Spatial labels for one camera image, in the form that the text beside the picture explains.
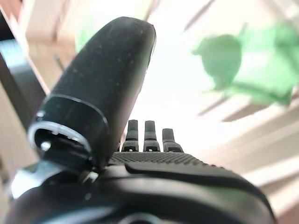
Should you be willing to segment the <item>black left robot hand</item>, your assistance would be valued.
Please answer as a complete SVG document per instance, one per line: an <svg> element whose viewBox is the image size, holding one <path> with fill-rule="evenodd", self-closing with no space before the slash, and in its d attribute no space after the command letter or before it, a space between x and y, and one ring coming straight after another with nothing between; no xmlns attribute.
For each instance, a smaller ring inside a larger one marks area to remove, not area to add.
<svg viewBox="0 0 299 224"><path fill-rule="evenodd" d="M186 154L173 130L130 120L156 43L153 25L119 17L68 65L28 128L39 162L11 185L6 224L275 224L265 194Z"/></svg>

